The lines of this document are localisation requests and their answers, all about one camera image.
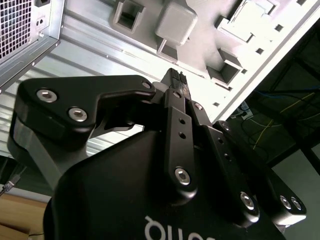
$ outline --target black cable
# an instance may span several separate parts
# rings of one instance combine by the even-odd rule
[[[33,237],[33,236],[41,236],[41,235],[44,235],[45,233],[36,233],[36,234],[31,234],[29,235],[29,237]]]

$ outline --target black metal bracket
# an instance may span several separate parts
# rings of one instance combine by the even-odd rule
[[[257,153],[231,130],[228,123],[218,121],[214,126],[224,133],[239,156],[236,160],[241,170],[248,175],[259,204],[272,221],[277,225],[291,225],[305,219],[307,209],[302,201]]]

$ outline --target wooden surface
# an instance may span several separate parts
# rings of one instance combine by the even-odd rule
[[[43,233],[46,205],[43,202],[4,194],[0,197],[0,225],[30,235]]]
[[[0,240],[27,240],[28,234],[0,225]]]

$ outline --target yellow cable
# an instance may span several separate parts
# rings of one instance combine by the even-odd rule
[[[304,96],[302,99],[296,101],[295,103],[291,104],[290,106],[287,106],[286,108],[284,108],[283,110],[281,110],[280,114],[282,114],[284,111],[288,110],[289,108],[292,108],[292,107],[295,106],[296,104],[300,103],[302,100],[304,100],[304,99],[312,96],[313,94],[315,94],[315,93],[314,93],[314,92],[313,92],[313,93],[310,93],[309,95]],[[272,120],[267,124],[267,126],[262,130],[262,132],[260,133],[258,139],[256,140],[256,142],[255,142],[255,144],[254,144],[253,149],[256,148],[256,146],[257,146],[259,140],[261,139],[262,135],[263,135],[264,132],[267,130],[267,128],[269,128],[269,127],[271,126],[271,124],[272,124],[273,122],[274,122],[274,120],[272,119]]]

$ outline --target rectangular cutout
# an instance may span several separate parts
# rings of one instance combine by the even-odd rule
[[[232,90],[232,87],[223,86],[223,85],[220,85],[219,83],[216,83],[216,82],[214,84],[221,87],[221,88],[228,90],[229,92]]]
[[[119,17],[118,24],[132,30],[140,7],[133,2],[125,1]]]

